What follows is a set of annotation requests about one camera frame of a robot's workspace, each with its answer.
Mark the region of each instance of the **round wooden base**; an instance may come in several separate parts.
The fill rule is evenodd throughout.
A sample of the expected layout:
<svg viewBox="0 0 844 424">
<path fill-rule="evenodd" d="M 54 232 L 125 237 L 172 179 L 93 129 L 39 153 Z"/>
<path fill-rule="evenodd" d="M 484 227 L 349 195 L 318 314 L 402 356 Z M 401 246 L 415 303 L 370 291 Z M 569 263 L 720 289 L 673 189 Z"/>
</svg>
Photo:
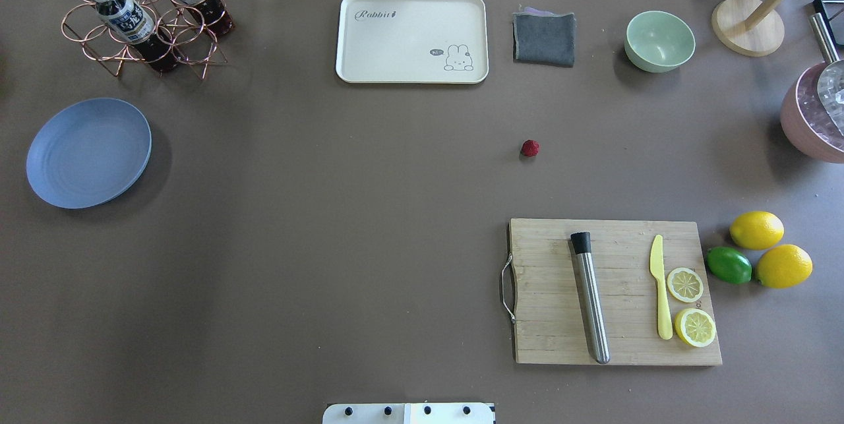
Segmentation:
<svg viewBox="0 0 844 424">
<path fill-rule="evenodd" d="M 712 12 L 712 30 L 721 43 L 747 57 L 763 57 L 777 51 L 786 30 L 779 13 L 771 10 L 756 27 L 745 20 L 762 5 L 761 0 L 725 0 Z"/>
</svg>

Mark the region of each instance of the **gray cloth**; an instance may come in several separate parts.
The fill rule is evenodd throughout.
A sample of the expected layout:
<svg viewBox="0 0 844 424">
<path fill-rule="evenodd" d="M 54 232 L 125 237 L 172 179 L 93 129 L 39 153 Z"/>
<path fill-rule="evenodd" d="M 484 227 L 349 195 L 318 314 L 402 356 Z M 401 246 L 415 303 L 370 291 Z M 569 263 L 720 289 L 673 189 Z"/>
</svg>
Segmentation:
<svg viewBox="0 0 844 424">
<path fill-rule="evenodd" d="M 513 13 L 513 55 L 517 61 L 572 67 L 577 28 L 574 13 L 557 15 L 531 7 Z"/>
</svg>

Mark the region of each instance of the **green bowl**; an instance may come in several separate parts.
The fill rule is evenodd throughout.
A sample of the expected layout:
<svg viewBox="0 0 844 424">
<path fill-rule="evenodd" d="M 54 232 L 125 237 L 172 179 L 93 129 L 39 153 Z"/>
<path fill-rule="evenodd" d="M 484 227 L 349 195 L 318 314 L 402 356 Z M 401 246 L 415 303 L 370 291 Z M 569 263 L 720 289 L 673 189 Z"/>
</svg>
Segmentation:
<svg viewBox="0 0 844 424">
<path fill-rule="evenodd" d="M 671 13 L 642 12 L 627 24 L 624 51 L 640 69 L 665 73 L 694 54 L 694 34 L 686 22 Z"/>
</svg>

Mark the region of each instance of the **cutting board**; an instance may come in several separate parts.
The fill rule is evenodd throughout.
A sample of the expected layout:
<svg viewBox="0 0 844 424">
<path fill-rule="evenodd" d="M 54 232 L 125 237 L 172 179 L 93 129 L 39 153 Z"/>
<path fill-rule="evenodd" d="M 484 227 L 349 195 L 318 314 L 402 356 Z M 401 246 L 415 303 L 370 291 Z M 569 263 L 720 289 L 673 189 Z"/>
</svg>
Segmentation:
<svg viewBox="0 0 844 424">
<path fill-rule="evenodd" d="M 516 362 L 596 365 L 589 355 L 581 300 L 572 261 L 572 233 L 591 233 L 591 252 L 612 360 L 609 365 L 715 366 L 718 339 L 694 348 L 657 334 L 657 286 L 648 270 L 651 244 L 663 235 L 666 276 L 675 268 L 695 271 L 703 297 L 681 303 L 669 294 L 671 318 L 687 307 L 715 319 L 694 222 L 615 220 L 510 220 L 510 252 L 515 277 Z"/>
</svg>

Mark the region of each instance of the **cutting board metal handle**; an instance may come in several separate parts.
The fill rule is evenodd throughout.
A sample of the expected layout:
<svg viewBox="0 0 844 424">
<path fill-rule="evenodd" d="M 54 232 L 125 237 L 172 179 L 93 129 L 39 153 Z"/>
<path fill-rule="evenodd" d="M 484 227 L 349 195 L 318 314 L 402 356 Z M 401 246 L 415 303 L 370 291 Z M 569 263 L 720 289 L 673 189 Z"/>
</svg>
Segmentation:
<svg viewBox="0 0 844 424">
<path fill-rule="evenodd" d="M 510 310 L 510 306 L 507 305 L 507 298 L 506 293 L 504 292 L 504 273 L 506 273 L 507 268 L 510 268 L 510 274 L 513 274 L 513 254 L 507 254 L 507 262 L 504 263 L 504 268 L 501 268 L 501 303 L 504 304 L 504 310 L 507 310 L 507 313 L 510 314 L 510 322 L 512 324 L 516 324 L 516 315 L 513 314 L 513 310 Z"/>
</svg>

